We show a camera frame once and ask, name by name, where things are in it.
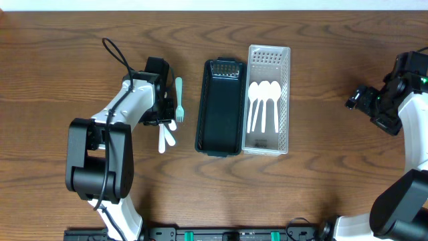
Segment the robotic arm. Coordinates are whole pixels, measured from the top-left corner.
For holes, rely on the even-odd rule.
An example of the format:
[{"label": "robotic arm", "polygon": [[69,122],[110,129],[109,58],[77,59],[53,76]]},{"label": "robotic arm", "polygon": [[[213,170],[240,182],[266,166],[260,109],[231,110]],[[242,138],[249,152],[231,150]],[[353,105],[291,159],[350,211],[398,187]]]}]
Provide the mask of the robotic arm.
[{"label": "robotic arm", "polygon": [[369,214],[333,220],[330,240],[428,239],[428,215],[422,208],[428,198],[427,73],[427,55],[400,54],[382,90],[359,86],[346,103],[391,135],[397,135],[403,126],[407,174],[377,198]]},{"label": "robotic arm", "polygon": [[[116,107],[109,128],[109,172],[106,194],[97,209],[114,240],[144,238],[143,220],[136,212],[129,191],[134,177],[131,132],[137,123],[158,125],[174,119],[171,98],[165,98],[169,65],[150,57],[144,71],[132,71],[133,89]],[[76,118],[69,128],[66,185],[81,199],[96,206],[102,189],[105,158],[89,156],[88,150],[106,149],[108,111],[125,95],[129,74],[113,100],[90,119]]]}]

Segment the black base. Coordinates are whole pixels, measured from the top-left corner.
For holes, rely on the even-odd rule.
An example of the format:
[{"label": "black base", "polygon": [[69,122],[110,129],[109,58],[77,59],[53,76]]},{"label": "black base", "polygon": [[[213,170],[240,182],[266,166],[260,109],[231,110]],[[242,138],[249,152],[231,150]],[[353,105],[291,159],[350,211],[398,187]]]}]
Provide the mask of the black base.
[{"label": "black base", "polygon": [[[294,240],[316,240],[317,229],[312,226],[290,226],[288,233]],[[107,229],[64,231],[64,241],[108,241]],[[283,229],[175,229],[151,228],[149,237],[141,241],[292,241]]]}]

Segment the perforated basket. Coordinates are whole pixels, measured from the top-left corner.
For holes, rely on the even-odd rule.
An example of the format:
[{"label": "perforated basket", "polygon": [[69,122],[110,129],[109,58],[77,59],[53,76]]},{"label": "perforated basket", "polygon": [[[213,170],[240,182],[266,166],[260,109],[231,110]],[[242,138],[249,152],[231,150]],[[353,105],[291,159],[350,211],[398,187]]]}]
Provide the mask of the perforated basket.
[{"label": "perforated basket", "polygon": [[[242,136],[242,149],[245,153],[278,156],[288,152],[290,53],[290,48],[287,47],[257,45],[249,47]],[[252,111],[252,117],[254,117],[257,104],[257,101],[255,101],[253,110],[248,110],[250,104],[248,88],[252,82],[260,84],[264,80],[268,82],[278,81],[281,86],[281,97],[278,100],[279,131],[278,133],[275,132],[274,102],[273,100],[268,100],[265,133],[261,132],[261,112],[264,102],[260,103],[254,132],[247,133],[248,113]]]}]

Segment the wooden table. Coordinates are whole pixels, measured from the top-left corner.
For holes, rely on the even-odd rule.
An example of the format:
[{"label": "wooden table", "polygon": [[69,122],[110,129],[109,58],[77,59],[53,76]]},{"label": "wooden table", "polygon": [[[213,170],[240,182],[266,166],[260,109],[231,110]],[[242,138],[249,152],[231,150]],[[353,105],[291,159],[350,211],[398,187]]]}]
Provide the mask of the wooden table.
[{"label": "wooden table", "polygon": [[[160,56],[184,79],[177,146],[158,128],[132,133],[131,196],[144,218],[180,227],[285,226],[369,212],[403,174],[403,133],[391,137],[344,107],[358,84],[381,87],[395,56],[428,42],[428,12],[4,13],[0,19],[0,239],[61,240],[103,227],[64,183],[68,125],[90,118],[131,66]],[[195,151],[203,64],[247,59],[250,44],[292,49],[290,151],[215,158]]]}]

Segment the white plastic spoon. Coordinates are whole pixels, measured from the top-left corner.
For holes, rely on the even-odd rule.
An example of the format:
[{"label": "white plastic spoon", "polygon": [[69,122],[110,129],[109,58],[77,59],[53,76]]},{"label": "white plastic spoon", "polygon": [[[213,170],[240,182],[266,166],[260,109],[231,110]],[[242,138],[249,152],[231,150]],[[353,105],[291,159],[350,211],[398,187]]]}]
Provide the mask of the white plastic spoon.
[{"label": "white plastic spoon", "polygon": [[171,123],[168,124],[169,129],[175,131],[177,129],[177,124],[175,124],[175,120],[171,120]]},{"label": "white plastic spoon", "polygon": [[165,128],[159,124],[159,153],[165,152]]},{"label": "white plastic spoon", "polygon": [[278,133],[278,105],[277,101],[281,97],[281,86],[278,82],[273,81],[270,84],[270,98],[274,101],[274,121],[275,121],[275,132]]},{"label": "white plastic spoon", "polygon": [[168,131],[167,127],[164,126],[164,134],[165,134],[165,140],[167,140],[167,143],[170,147],[175,145],[175,139],[174,137],[171,135],[171,133]]},{"label": "white plastic spoon", "polygon": [[262,81],[259,85],[259,95],[263,100],[263,112],[261,113],[261,132],[265,133],[266,128],[266,102],[270,99],[270,83]]},{"label": "white plastic spoon", "polygon": [[260,102],[261,102],[261,98],[262,98],[262,95],[260,92],[260,86],[258,86],[256,91],[254,91],[254,95],[257,97],[257,105],[255,106],[253,125],[251,126],[251,131],[254,131],[254,129],[255,129],[255,124],[257,122],[257,115],[259,114],[259,106],[260,106]]},{"label": "white plastic spoon", "polygon": [[[249,130],[251,128],[251,118],[253,116],[253,103],[254,103],[254,100],[257,100],[258,90],[259,90],[259,85],[256,82],[252,82],[249,85],[249,88],[248,88],[249,111],[248,111],[247,133],[249,133]],[[257,104],[257,110],[255,111],[256,114],[258,110],[259,110],[259,104]]]}]

